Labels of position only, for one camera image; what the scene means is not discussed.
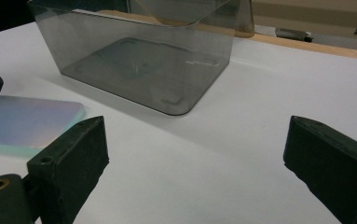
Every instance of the white tabletop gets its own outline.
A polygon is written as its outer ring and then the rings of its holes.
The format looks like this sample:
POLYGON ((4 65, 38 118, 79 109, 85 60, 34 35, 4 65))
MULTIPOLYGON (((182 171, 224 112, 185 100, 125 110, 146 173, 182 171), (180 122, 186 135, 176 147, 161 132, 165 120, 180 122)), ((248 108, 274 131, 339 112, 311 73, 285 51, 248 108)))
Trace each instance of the white tabletop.
MULTIPOLYGON (((3 95, 77 101, 103 115, 110 164, 77 224, 338 223, 282 153, 292 115, 357 140, 357 59, 235 39, 230 65, 168 117, 60 75, 34 23, 0 33, 3 95)), ((0 175, 30 158, 0 154, 0 175)))

